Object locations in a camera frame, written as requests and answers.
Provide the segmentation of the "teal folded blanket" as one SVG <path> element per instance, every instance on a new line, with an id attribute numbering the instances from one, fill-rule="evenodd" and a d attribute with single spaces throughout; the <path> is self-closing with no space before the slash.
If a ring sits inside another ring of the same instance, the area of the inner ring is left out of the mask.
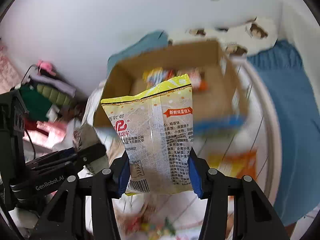
<path id="1" fill-rule="evenodd" d="M 142 37 L 138 42 L 126 49 L 110 56 L 107 62 L 107 76 L 109 76 L 117 62 L 128 57 L 133 57 L 148 51 L 164 48 L 168 46 L 168 35 L 163 30 L 153 31 Z"/>

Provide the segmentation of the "blue bed sheet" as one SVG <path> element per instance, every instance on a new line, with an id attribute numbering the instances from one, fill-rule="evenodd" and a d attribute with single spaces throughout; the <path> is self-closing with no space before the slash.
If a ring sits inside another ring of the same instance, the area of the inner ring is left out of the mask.
<path id="1" fill-rule="evenodd" d="M 284 225 L 319 204 L 319 111 L 297 49 L 286 40 L 248 57 L 275 105 L 282 140 L 274 209 Z"/>

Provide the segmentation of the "instant noodle packet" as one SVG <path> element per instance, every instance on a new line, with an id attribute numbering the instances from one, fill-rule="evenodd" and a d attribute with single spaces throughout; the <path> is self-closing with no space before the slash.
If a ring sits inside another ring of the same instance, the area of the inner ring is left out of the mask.
<path id="1" fill-rule="evenodd" d="M 143 80 L 148 88 L 154 87 L 159 83 L 166 81 L 175 76 L 175 71 L 170 69 L 155 68 L 143 73 Z"/>

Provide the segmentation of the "yellow panda snack bag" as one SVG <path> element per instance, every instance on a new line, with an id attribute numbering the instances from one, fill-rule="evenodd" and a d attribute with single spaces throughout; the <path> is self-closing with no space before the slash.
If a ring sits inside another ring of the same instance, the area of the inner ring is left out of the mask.
<path id="1" fill-rule="evenodd" d="M 193 90 L 187 74 L 134 96 L 102 99 L 101 106 L 129 158 L 127 193 L 176 194 L 191 190 Z"/>

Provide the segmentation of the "colourful candy bag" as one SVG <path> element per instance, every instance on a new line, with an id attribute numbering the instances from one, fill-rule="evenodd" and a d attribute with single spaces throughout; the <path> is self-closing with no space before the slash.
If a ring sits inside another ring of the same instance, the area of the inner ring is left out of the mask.
<path id="1" fill-rule="evenodd" d="M 176 229 L 166 217 L 163 223 L 155 224 L 144 216 L 135 216 L 124 222 L 124 232 L 130 235 L 142 232 L 148 239 L 160 239 L 163 236 L 176 236 Z"/>

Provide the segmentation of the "clothes rack with clothes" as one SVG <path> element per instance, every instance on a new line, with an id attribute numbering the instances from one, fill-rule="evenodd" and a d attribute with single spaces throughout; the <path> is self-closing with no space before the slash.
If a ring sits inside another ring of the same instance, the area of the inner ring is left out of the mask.
<path id="1" fill-rule="evenodd" d="M 20 75 L 1 55 L 1 93 L 10 90 L 19 91 L 27 109 L 24 140 L 51 150 L 73 146 L 73 133 L 80 126 L 85 102 L 51 63 L 39 61 Z"/>

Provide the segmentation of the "cardboard milk box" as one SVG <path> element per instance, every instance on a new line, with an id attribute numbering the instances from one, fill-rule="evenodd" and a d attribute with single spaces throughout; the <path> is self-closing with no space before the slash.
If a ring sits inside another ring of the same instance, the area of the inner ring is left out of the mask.
<path id="1" fill-rule="evenodd" d="M 96 127 L 119 135 L 155 120 L 185 121 L 193 135 L 242 126 L 248 102 L 219 42 L 172 45 L 119 61 L 94 115 Z"/>

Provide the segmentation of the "white patterned quilt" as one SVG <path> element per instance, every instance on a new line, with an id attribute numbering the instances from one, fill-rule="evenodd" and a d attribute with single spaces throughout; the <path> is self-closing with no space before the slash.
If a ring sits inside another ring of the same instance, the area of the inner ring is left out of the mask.
<path id="1" fill-rule="evenodd" d="M 118 62 L 89 97 L 83 123 L 93 126 L 106 159 L 127 153 L 129 183 L 113 201 L 122 236 L 158 239 L 199 226 L 205 195 L 191 183 L 189 156 L 225 176 L 257 176 L 272 148 L 266 115 L 249 95 L 250 79 L 219 49 L 155 51 Z"/>

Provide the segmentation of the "orange panda snack packet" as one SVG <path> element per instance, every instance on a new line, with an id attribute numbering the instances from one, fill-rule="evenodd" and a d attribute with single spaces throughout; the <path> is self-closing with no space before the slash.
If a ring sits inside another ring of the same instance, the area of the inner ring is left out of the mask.
<path id="1" fill-rule="evenodd" d="M 205 91 L 208 89 L 208 83 L 204 78 L 204 71 L 200 68 L 191 68 L 185 71 L 185 74 L 189 76 L 193 90 Z"/>

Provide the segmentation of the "bear print pillow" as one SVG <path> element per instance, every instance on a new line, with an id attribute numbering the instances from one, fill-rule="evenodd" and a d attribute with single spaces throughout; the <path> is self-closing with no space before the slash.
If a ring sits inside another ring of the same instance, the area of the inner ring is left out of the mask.
<path id="1" fill-rule="evenodd" d="M 256 17 L 234 27 L 172 30 L 168 39 L 170 44 L 217 40 L 227 55 L 244 57 L 273 48 L 278 31 L 272 19 Z"/>

